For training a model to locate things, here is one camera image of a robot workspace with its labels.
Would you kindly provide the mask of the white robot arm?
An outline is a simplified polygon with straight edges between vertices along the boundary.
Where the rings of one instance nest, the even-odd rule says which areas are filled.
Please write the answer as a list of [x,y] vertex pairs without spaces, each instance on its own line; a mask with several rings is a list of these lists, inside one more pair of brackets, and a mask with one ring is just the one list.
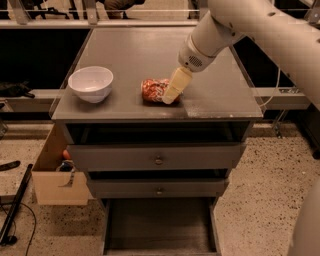
[[[313,103],[319,102],[318,29],[269,0],[208,0],[180,63],[204,70],[249,37]],[[223,256],[319,256],[319,162],[302,138],[252,138],[215,210]]]

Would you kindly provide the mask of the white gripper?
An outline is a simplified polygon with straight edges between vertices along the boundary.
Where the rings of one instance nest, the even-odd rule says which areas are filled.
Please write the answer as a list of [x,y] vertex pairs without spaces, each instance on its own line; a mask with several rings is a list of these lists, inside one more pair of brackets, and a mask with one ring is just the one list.
[[189,85],[192,80],[192,72],[202,72],[213,61],[215,56],[206,56],[201,53],[193,43],[192,37],[188,36],[178,54],[178,61],[183,67],[178,67],[172,74],[168,87],[162,96],[165,104],[171,104]]

